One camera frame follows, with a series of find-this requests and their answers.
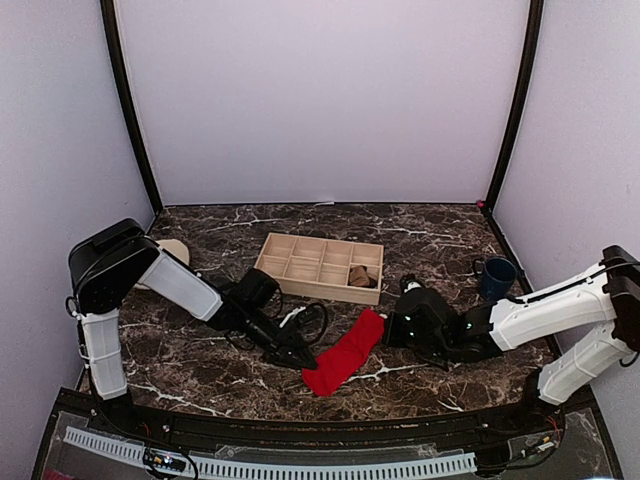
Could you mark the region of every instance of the marble table surface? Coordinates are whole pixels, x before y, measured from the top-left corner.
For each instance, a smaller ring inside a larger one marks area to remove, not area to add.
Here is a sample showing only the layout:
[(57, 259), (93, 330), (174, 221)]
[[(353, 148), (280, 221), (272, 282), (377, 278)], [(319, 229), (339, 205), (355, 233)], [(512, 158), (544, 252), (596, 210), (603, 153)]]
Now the marble table surface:
[[(471, 205), (248, 205), (170, 207), (150, 235), (177, 238), (191, 266), (214, 284), (239, 280), (269, 232), (378, 243), (385, 247), (379, 313), (390, 313), (398, 281), (415, 273), (456, 309), (478, 303), (470, 264), (500, 254)], [(285, 296), (284, 311), (308, 303)], [(318, 355), (347, 332), (362, 305), (325, 302), (330, 327)], [(333, 396), (317, 397), (299, 371), (239, 350), (154, 292), (132, 292), (121, 312), (125, 371), (136, 403), (173, 411), (255, 420), (384, 420), (477, 410), (519, 400), (525, 377), (552, 360), (544, 340), (504, 356), (444, 372), (411, 351), (374, 347), (367, 363)]]

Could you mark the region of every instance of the black frame edge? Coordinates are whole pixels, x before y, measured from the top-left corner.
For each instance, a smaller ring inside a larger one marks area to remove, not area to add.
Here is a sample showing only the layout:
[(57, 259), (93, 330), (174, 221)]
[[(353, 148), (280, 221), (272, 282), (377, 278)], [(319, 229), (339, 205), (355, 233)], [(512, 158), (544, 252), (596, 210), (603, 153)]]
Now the black frame edge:
[[(486, 206), (480, 207), (480, 211), (484, 215), (484, 218), (487, 221), (487, 224), (489, 225), (489, 229), (491, 230), (493, 235), (496, 237), (496, 240), (498, 240), (500, 249), (504, 253), (505, 257), (507, 257), (507, 259), (515, 265), (516, 270), (518, 271), (518, 283), (520, 284), (522, 291), (524, 293), (533, 292), (533, 287), (531, 286), (531, 283), (529, 282), (529, 279), (527, 278), (527, 275), (524, 269), (520, 265), (520, 262), (518, 261), (518, 257), (516, 257), (516, 254), (511, 249), (511, 245), (509, 245), (509, 242), (507, 241), (507, 237), (505, 237), (504, 233), (502, 232), (500, 225), (498, 225), (498, 222), (496, 222), (496, 219), (493, 218), (493, 213)], [(560, 350), (560, 346), (558, 345), (558, 341), (556, 340), (556, 337), (553, 335), (548, 335), (545, 337), (545, 340), (547, 341), (549, 350), (551, 350), (551, 353), (553, 354), (554, 358), (560, 357), (562, 355), (562, 350)]]
[(527, 100), (527, 92), (529, 91), (529, 83), (531, 82), (531, 73), (533, 72), (533, 62), (536, 56), (536, 48), (538, 46), (538, 37), (540, 35), (540, 26), (542, 24), (542, 9), (544, 0), (531, 0), (529, 5), (529, 18), (527, 19), (527, 31), (524, 37), (524, 46), (522, 48), (522, 57), (520, 59), (520, 69), (518, 71), (518, 79), (516, 80), (516, 88), (513, 93), (511, 102), (511, 110), (509, 111), (509, 119), (507, 127), (502, 139), (500, 153), (496, 162), (489, 191), (484, 204), (490, 210), (493, 210), (498, 201), (502, 184), (504, 183), (513, 147), (516, 143), (520, 121), (524, 105)]
[(107, 39), (107, 47), (109, 49), (109, 58), (111, 59), (111, 68), (113, 70), (113, 78), (116, 82), (118, 97), (120, 98), (120, 107), (124, 121), (129, 132), (129, 139), (133, 147), (133, 153), (136, 157), (136, 163), (142, 176), (144, 187), (151, 202), (151, 207), (156, 215), (162, 209), (162, 199), (158, 191), (158, 185), (153, 177), (151, 163), (142, 139), (142, 131), (138, 124), (138, 117), (133, 104), (131, 88), (129, 87), (129, 79), (124, 63), (124, 54), (122, 53), (122, 45), (120, 43), (120, 35), (118, 33), (118, 22), (116, 19), (116, 10), (113, 0), (100, 0), (102, 10), (102, 22), (104, 24), (104, 33)]

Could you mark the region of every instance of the red towel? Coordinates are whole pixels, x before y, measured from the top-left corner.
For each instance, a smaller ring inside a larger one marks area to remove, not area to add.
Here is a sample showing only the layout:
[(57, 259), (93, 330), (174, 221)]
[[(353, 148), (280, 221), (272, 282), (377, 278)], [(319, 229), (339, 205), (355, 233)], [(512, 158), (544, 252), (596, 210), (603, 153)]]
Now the red towel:
[(316, 395), (331, 395), (364, 365), (383, 333), (384, 318), (367, 308), (337, 345), (316, 358), (316, 370), (302, 370), (302, 380)]

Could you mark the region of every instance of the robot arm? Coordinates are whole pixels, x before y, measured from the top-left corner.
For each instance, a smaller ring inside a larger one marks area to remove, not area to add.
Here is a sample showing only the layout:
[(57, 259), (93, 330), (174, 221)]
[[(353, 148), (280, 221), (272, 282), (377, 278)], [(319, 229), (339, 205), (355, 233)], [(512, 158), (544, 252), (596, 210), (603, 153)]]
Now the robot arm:
[(265, 360), (291, 368), (317, 368), (295, 322), (276, 322), (262, 308), (277, 282), (251, 269), (237, 284), (214, 288), (157, 243), (133, 220), (77, 245), (69, 255), (81, 355), (102, 400), (127, 393), (118, 334), (119, 309), (136, 283), (145, 285), (216, 330), (246, 334), (264, 350)]
[(640, 264), (617, 246), (603, 253), (599, 264), (576, 277), (479, 305), (463, 315), (436, 290), (407, 278), (383, 341), (412, 348), (446, 368), (449, 361), (484, 360), (536, 338), (598, 322), (571, 350), (536, 372), (537, 397), (560, 405), (610, 365), (640, 351)]

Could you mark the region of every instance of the wooden tray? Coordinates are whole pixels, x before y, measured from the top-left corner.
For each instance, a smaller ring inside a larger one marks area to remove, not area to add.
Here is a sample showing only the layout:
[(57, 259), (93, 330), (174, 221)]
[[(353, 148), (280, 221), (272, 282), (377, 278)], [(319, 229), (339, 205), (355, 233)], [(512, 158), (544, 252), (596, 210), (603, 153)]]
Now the wooden tray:
[[(383, 253), (382, 245), (270, 233), (256, 268), (275, 278), (283, 293), (377, 305)], [(375, 288), (348, 285), (349, 271), (358, 265), (376, 279)]]

